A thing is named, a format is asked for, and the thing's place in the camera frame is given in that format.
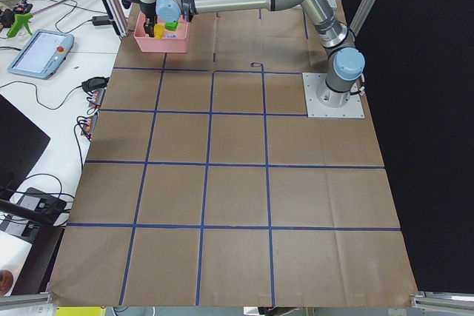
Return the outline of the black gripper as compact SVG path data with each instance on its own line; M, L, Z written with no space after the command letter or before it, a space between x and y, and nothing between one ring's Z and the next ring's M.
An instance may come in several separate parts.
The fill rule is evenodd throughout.
M154 36L154 22L156 22L156 2L139 4L141 12L145 15L144 31L149 37Z

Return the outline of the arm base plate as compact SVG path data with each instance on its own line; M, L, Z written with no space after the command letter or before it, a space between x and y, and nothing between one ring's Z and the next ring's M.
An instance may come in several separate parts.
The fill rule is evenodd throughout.
M353 95L356 84L346 93L336 93L327 86L326 77L326 73L302 73L307 116L363 119L360 95Z

